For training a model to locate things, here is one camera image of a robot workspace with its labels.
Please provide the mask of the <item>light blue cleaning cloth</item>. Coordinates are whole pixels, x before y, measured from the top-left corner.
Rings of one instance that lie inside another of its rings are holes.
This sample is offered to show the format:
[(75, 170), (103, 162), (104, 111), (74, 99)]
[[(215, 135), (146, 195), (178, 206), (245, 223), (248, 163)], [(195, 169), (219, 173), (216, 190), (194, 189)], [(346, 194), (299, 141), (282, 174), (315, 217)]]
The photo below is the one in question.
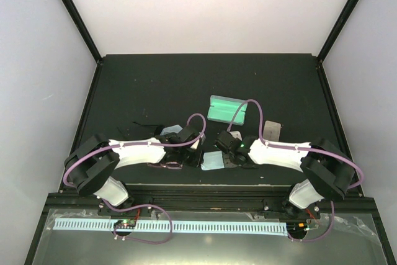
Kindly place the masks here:
[(203, 154), (201, 170), (213, 171), (224, 168), (223, 153), (221, 151), (206, 152)]

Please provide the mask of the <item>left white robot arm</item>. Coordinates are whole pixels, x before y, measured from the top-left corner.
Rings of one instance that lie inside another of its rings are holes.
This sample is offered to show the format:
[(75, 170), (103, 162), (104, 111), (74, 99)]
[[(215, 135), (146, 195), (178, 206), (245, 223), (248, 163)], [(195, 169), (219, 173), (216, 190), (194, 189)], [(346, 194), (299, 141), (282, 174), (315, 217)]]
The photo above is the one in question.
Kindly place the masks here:
[(124, 183), (112, 177), (114, 170), (134, 164), (165, 169), (196, 167), (204, 138), (204, 133), (191, 125), (138, 141), (94, 135), (66, 158), (63, 183), (75, 188), (80, 196), (105, 200), (118, 214), (125, 215), (132, 210), (133, 199)]

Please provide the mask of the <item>blue fuzzy glasses case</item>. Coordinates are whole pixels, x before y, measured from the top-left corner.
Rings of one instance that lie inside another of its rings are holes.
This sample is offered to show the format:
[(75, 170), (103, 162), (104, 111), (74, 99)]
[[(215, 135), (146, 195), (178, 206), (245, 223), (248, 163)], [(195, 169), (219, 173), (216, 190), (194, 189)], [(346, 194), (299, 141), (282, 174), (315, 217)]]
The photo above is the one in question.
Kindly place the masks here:
[[(214, 122), (229, 124), (242, 103), (244, 103), (244, 101), (241, 99), (211, 95), (207, 119)], [(244, 124), (247, 106), (248, 104), (245, 103), (238, 110), (238, 113), (233, 120), (234, 125), (242, 126)]]

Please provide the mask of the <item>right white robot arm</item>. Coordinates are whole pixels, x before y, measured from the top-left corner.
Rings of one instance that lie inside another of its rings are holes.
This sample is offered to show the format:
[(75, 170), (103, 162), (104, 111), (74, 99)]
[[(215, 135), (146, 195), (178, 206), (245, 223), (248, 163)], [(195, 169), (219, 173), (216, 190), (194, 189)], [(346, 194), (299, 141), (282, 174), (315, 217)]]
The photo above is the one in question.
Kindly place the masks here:
[(226, 154), (233, 165), (269, 164), (303, 173), (305, 179), (293, 185), (282, 201), (282, 210), (289, 217), (297, 217), (323, 199), (344, 200), (355, 173), (352, 161), (323, 138), (317, 143), (293, 144), (254, 136), (240, 140), (231, 132), (222, 131), (215, 139), (215, 147)]

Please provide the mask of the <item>pink framed sunglasses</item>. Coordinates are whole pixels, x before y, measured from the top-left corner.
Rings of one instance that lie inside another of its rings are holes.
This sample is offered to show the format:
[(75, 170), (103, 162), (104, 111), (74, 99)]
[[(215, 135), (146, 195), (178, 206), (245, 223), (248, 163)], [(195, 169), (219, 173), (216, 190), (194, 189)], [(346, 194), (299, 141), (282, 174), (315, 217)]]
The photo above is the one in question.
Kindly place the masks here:
[(158, 169), (171, 169), (171, 170), (181, 170), (183, 166), (178, 162), (167, 162), (167, 163), (147, 163), (149, 167)]

